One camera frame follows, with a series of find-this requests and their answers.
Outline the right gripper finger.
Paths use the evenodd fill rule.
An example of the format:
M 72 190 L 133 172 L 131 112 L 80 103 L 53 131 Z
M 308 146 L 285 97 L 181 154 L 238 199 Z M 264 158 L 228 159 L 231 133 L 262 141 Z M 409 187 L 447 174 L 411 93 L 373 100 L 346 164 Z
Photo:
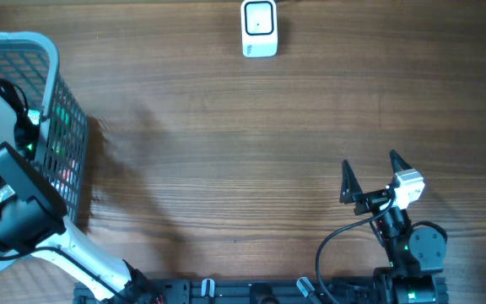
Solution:
M 354 174 L 348 160 L 342 162 L 342 182 L 339 195 L 339 202 L 342 204 L 353 204 L 360 201 L 363 191 Z
M 394 172 L 411 170 L 412 167 L 394 150 L 389 153 L 391 160 L 391 168 Z

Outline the teal tissue packet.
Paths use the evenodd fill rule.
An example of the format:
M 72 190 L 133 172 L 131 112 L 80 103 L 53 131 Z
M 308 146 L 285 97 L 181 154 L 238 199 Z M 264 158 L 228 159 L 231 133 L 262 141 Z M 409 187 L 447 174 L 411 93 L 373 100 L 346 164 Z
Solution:
M 37 110 L 28 110 L 28 118 L 34 125 L 39 125 L 41 123 L 42 112 Z

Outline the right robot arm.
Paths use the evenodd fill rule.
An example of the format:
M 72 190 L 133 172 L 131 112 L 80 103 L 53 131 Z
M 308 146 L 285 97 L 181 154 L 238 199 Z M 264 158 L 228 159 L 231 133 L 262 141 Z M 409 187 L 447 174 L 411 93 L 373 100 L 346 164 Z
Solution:
M 339 201 L 354 204 L 356 215 L 372 214 L 371 229 L 386 251 L 388 267 L 377 268 L 368 279 L 347 283 L 350 303 L 429 303 L 449 301 L 444 268 L 448 236 L 430 221 L 413 223 L 408 206 L 420 199 L 424 178 L 396 151 L 390 152 L 393 176 L 381 190 L 364 192 L 347 160 L 342 163 Z

